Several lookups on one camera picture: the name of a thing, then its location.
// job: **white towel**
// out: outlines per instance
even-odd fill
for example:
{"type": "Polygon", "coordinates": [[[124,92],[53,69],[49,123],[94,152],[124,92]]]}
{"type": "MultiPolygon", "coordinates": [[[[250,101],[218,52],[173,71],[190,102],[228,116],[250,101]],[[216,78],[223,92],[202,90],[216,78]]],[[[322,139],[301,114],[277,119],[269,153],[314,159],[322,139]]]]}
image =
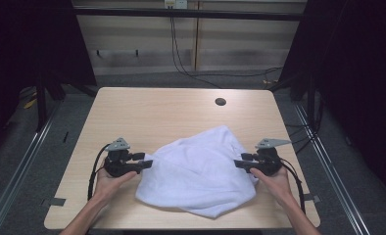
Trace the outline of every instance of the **white towel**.
{"type": "Polygon", "coordinates": [[[255,197],[257,179],[233,160],[245,153],[227,126],[179,139],[145,160],[136,198],[146,204],[180,208],[207,217],[235,209],[255,197]]]}

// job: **electrical outlet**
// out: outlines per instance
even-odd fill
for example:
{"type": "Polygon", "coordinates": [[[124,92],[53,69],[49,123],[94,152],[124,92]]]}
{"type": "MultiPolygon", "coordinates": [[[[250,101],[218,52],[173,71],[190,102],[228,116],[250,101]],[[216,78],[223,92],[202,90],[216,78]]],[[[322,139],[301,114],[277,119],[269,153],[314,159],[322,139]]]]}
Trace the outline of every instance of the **electrical outlet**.
{"type": "Polygon", "coordinates": [[[175,1],[176,9],[187,9],[187,0],[176,0],[175,1]]]}
{"type": "Polygon", "coordinates": [[[166,9],[175,9],[175,0],[165,0],[166,9]]]}

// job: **wooden table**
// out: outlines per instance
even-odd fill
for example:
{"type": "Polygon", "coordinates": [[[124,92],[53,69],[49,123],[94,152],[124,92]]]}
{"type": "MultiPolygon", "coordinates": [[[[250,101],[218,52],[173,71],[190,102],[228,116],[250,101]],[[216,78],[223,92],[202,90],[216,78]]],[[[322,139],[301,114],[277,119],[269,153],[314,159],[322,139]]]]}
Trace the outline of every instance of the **wooden table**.
{"type": "MultiPolygon", "coordinates": [[[[182,137],[227,125],[249,153],[263,138],[289,139],[272,93],[262,90],[184,88],[102,88],[80,133],[71,160],[56,193],[66,199],[52,206],[45,226],[62,229],[86,203],[88,179],[100,149],[123,137],[130,152],[153,154],[182,137]],[[216,98],[226,100],[218,106],[216,98]]],[[[277,147],[279,156],[296,168],[305,183],[292,145],[277,147]]],[[[147,206],[135,199],[140,175],[125,183],[109,206],[100,212],[95,228],[108,229],[264,229],[291,227],[282,208],[262,183],[257,197],[237,210],[209,219],[176,209],[147,206]]],[[[294,197],[297,186],[291,179],[294,197]]],[[[319,226],[312,201],[306,202],[309,219],[319,226]]]]}

